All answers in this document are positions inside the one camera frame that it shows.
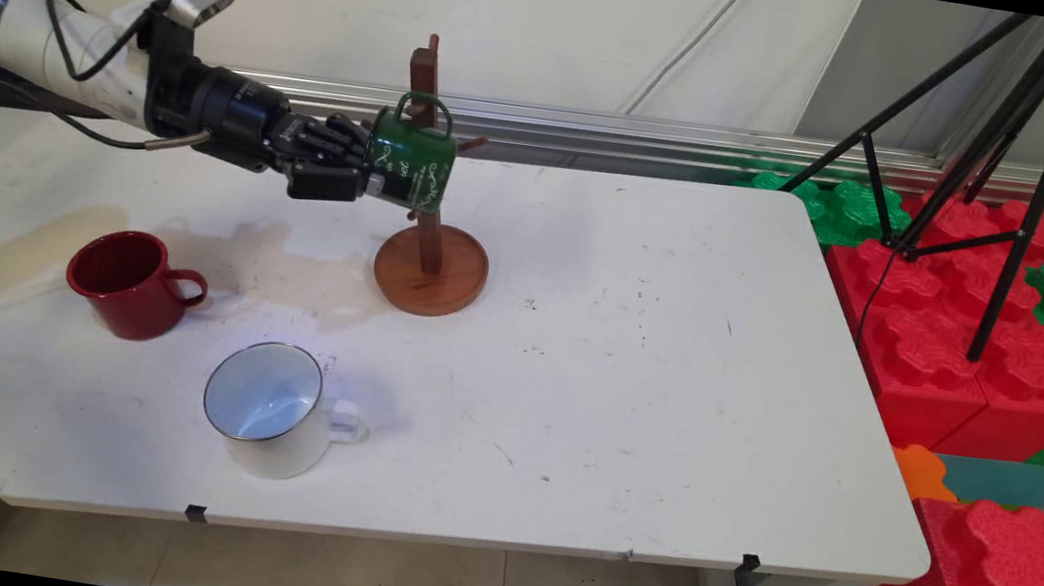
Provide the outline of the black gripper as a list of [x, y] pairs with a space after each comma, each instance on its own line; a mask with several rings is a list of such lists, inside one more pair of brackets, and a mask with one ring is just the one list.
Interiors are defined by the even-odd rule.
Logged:
[[160, 139], [193, 138], [191, 148], [252, 172], [287, 175], [287, 194], [302, 201], [378, 197], [385, 178], [329, 159], [363, 163], [367, 128], [342, 113], [327, 117], [325, 138], [314, 119], [291, 109], [284, 93], [194, 55], [195, 31], [161, 11], [151, 15], [144, 122]]

